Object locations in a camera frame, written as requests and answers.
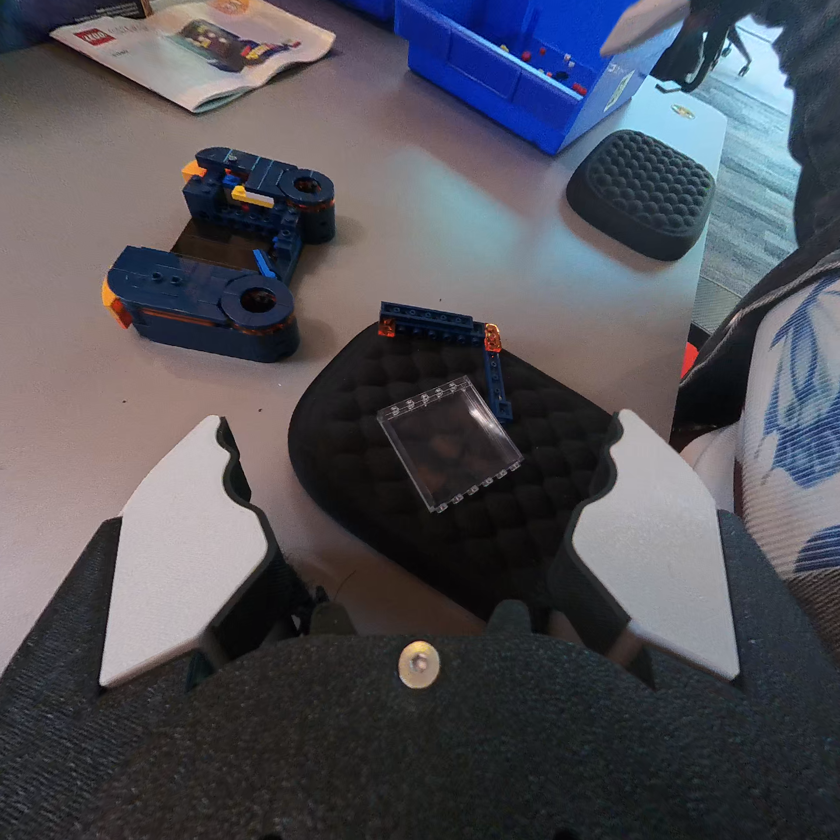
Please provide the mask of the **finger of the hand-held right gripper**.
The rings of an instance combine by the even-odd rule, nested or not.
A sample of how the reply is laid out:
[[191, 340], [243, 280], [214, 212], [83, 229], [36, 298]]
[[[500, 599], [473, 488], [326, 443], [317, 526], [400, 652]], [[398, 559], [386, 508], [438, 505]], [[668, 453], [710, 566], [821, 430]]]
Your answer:
[[642, 45], [690, 14], [690, 1], [638, 1], [626, 9], [600, 47], [602, 57]]

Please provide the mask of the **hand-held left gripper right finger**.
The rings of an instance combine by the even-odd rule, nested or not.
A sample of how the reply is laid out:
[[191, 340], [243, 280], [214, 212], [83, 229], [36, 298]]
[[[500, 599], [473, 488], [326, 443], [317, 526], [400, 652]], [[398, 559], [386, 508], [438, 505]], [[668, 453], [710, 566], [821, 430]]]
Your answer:
[[716, 502], [633, 411], [615, 413], [564, 535], [564, 611], [620, 666], [652, 648], [724, 681], [741, 667]]

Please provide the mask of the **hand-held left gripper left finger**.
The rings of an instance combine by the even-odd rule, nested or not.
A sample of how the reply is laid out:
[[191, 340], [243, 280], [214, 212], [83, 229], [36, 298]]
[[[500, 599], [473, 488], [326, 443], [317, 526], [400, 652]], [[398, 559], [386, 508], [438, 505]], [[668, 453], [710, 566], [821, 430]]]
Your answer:
[[279, 552], [253, 505], [227, 419], [210, 415], [122, 508], [99, 685], [112, 689], [183, 655], [237, 657], [225, 618]]

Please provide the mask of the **clear plastic brick panel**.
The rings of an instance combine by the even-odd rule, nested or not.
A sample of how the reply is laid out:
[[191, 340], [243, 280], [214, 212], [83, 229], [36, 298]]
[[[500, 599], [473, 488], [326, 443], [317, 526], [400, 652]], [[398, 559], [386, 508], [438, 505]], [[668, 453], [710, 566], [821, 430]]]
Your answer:
[[473, 496], [524, 460], [467, 376], [386, 406], [375, 417], [430, 512]]

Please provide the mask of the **thin blue brick strip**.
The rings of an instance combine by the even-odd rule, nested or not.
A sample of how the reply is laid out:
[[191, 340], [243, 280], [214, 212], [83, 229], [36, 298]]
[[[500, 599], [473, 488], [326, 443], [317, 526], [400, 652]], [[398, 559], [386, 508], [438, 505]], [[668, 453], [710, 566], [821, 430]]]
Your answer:
[[509, 402], [501, 369], [500, 352], [484, 350], [486, 378], [486, 402], [493, 416], [502, 426], [512, 422], [512, 407]]

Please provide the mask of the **blue brick-built game console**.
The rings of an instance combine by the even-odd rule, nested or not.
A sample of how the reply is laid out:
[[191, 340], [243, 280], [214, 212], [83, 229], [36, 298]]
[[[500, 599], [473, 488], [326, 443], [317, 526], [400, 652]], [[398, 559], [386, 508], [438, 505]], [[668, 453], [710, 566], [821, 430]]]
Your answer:
[[102, 305], [147, 340], [273, 364], [300, 330], [291, 280], [306, 246], [333, 240], [333, 181], [312, 169], [214, 146], [182, 168], [190, 220], [170, 250], [127, 246]]

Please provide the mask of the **blue brick bar orange ends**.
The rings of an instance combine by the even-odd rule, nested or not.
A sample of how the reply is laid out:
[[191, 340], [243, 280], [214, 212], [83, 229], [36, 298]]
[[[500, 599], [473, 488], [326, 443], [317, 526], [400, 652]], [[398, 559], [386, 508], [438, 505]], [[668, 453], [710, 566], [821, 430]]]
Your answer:
[[383, 301], [377, 323], [379, 336], [399, 336], [482, 348], [501, 352], [501, 334], [496, 324], [480, 322], [467, 314]]

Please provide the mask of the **scattered small colourful bricks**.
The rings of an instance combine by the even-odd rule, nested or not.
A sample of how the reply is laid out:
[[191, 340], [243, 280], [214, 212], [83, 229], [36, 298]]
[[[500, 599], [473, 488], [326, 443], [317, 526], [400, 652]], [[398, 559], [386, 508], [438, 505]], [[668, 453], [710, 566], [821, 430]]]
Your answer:
[[556, 49], [538, 40], [516, 47], [501, 42], [497, 45], [505, 53], [514, 56], [523, 65], [528, 65], [542, 77], [585, 96], [595, 86], [595, 71], [578, 56]]

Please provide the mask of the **small black cushioned pad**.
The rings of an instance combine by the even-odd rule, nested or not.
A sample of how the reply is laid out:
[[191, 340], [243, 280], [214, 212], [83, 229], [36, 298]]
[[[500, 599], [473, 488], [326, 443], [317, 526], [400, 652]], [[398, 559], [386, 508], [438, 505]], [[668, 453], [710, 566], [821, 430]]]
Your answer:
[[697, 243], [717, 183], [703, 165], [635, 130], [608, 134], [566, 186], [570, 208], [639, 255], [682, 259]]

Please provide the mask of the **white blue-printed shirt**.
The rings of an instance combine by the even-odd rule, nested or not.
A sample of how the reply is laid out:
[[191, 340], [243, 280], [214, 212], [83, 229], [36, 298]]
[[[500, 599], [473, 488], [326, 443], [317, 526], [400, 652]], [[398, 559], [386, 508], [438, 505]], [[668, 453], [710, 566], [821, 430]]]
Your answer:
[[779, 576], [839, 566], [839, 279], [814, 280], [764, 316], [733, 422], [683, 459], [737, 512]]

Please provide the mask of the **large black cushioned pad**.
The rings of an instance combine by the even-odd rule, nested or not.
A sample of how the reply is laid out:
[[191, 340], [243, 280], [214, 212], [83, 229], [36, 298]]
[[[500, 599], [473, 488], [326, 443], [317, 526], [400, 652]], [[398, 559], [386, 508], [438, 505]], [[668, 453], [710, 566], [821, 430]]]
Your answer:
[[364, 329], [301, 397], [290, 462], [321, 509], [407, 572], [483, 619], [523, 601], [540, 627], [553, 609], [546, 573], [591, 494], [612, 417], [510, 352], [500, 367], [523, 463], [445, 512], [426, 509], [376, 414], [463, 375], [485, 393], [476, 348]]

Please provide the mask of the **instruction booklet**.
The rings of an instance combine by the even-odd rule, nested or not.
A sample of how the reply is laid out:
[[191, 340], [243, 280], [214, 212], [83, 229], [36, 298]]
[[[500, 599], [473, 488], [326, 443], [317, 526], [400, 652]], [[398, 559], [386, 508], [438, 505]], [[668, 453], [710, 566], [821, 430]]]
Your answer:
[[268, 2], [153, 3], [50, 37], [191, 113], [217, 109], [281, 72], [324, 58], [335, 34]]

